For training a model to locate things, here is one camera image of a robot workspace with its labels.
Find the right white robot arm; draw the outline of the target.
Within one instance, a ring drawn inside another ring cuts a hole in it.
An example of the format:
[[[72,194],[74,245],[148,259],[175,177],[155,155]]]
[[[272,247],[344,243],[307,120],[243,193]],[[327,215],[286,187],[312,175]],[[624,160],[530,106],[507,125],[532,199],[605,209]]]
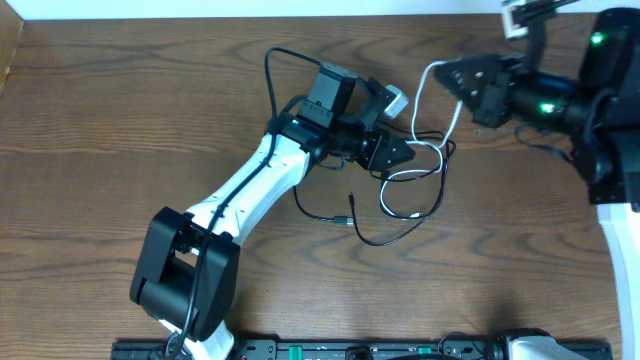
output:
[[[572,151],[556,154],[586,182],[614,269],[622,356],[639,356],[639,11],[600,12],[577,79],[540,70],[547,20],[560,1],[505,1],[508,39],[523,53],[455,58],[434,76],[472,114],[499,128],[512,118],[569,136]]]

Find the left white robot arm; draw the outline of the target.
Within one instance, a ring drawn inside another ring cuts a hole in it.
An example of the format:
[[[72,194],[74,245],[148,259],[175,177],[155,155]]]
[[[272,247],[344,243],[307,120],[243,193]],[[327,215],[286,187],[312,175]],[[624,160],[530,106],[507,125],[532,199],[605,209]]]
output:
[[[235,294],[240,249],[291,188],[329,156],[386,171],[414,151],[379,121],[407,105],[397,87],[322,63],[308,95],[292,98],[268,122],[247,162],[218,190],[151,220],[130,298],[171,334],[165,359],[223,359],[234,345],[224,318]]]

